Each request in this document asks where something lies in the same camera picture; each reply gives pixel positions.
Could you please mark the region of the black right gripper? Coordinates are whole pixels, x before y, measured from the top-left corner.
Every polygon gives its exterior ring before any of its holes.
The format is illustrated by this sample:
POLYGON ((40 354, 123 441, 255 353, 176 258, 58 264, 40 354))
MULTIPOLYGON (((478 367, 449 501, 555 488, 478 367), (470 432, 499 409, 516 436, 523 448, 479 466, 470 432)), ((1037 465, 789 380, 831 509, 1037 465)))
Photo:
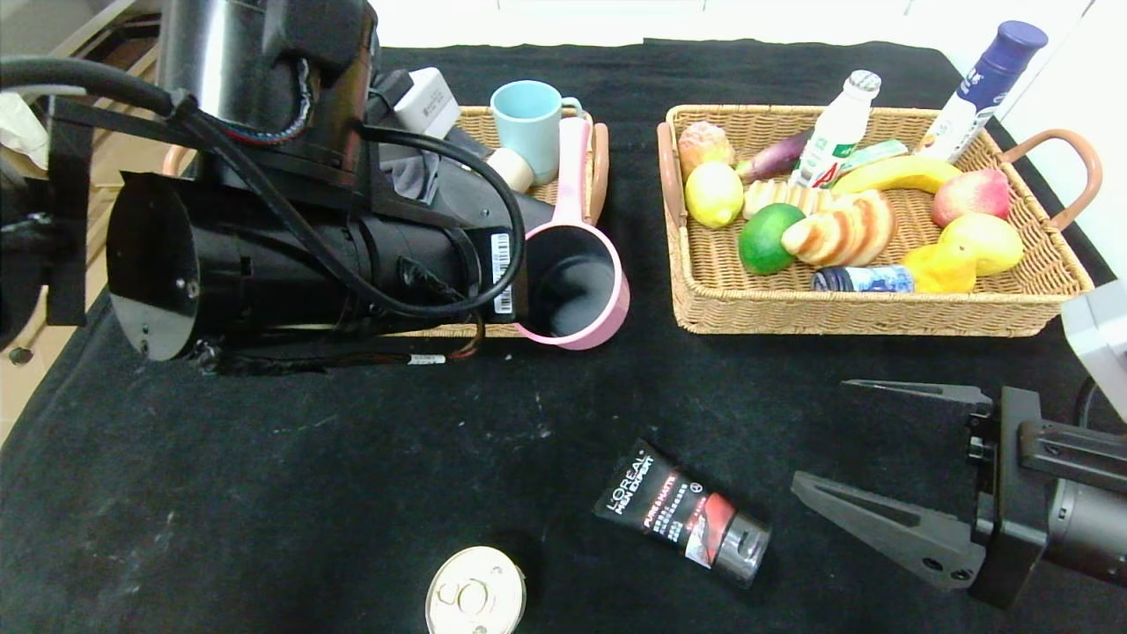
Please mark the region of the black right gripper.
MULTIPOLYGON (((973 428, 994 401, 969 385, 843 379, 841 387, 900 394, 955 409, 973 428)), ((974 528, 950 514, 796 472, 810 510, 939 590, 1008 609, 1048 562, 1124 586, 1124 434, 1046 420, 1038 393, 1004 387, 974 434, 983 458, 974 528)))

